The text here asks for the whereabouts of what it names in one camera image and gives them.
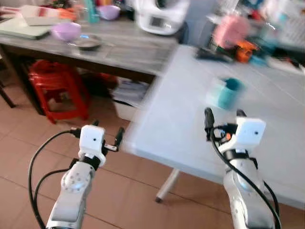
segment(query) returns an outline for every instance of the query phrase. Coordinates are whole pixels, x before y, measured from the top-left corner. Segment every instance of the cutting board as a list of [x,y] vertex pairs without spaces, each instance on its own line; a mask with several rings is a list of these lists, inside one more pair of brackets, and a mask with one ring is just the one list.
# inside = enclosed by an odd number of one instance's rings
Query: cutting board
[[50,25],[29,26],[21,17],[0,22],[0,34],[19,36],[28,39],[39,39],[49,32]]

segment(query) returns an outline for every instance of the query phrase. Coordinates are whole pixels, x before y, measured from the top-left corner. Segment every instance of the white box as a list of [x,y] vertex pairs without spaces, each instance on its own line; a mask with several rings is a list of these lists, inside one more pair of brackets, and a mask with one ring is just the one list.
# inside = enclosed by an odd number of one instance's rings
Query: white box
[[136,112],[137,108],[134,106],[128,106],[125,104],[118,103],[113,101],[116,113],[121,119],[125,119],[131,121],[133,118],[134,113]]

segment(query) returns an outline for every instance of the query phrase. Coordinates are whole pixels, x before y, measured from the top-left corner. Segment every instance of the wooden table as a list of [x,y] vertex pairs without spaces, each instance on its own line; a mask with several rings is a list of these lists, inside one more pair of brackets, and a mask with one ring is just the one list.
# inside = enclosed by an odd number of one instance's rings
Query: wooden table
[[102,45],[94,51],[80,51],[49,35],[40,40],[28,40],[0,34],[0,55],[39,114],[44,113],[29,82],[25,64],[29,57],[152,83],[177,45],[175,38],[144,32],[125,18],[82,25],[82,33],[99,36]]

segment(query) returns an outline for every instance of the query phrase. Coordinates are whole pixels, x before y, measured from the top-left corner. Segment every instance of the purple bowl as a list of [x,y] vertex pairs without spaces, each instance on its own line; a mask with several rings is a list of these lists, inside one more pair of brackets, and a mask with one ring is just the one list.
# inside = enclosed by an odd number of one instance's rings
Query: purple bowl
[[51,34],[58,40],[71,42],[81,34],[81,25],[73,22],[62,22],[51,28]]
[[106,20],[114,20],[120,14],[120,7],[107,5],[107,6],[99,6],[97,10],[100,13],[100,17]]

